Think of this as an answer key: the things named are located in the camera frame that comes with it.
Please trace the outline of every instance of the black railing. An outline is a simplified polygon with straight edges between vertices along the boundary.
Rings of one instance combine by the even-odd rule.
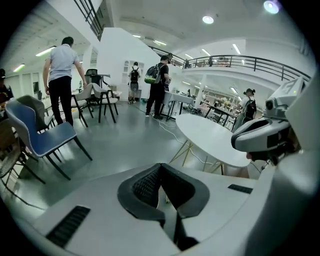
[[[194,58],[183,62],[184,69],[203,67],[238,68],[254,72],[266,72],[278,77],[281,81],[289,81],[298,77],[303,77],[306,82],[309,82],[310,80],[309,75],[294,67],[270,59],[246,55],[215,55],[210,57]]]
[[[95,12],[95,8],[92,5],[91,0],[74,0],[74,2],[78,6],[82,15],[84,16],[85,21],[89,23],[93,33],[100,41],[104,28],[101,26],[99,22],[98,16]]]
[[[162,57],[163,55],[168,55],[170,52],[165,51],[165,50],[161,50],[152,46],[149,46],[152,50],[154,50],[160,57]],[[185,65],[185,60],[183,58],[180,58],[177,55],[172,54],[173,58],[171,60],[171,64],[174,66],[177,66],[179,68],[183,68]]]

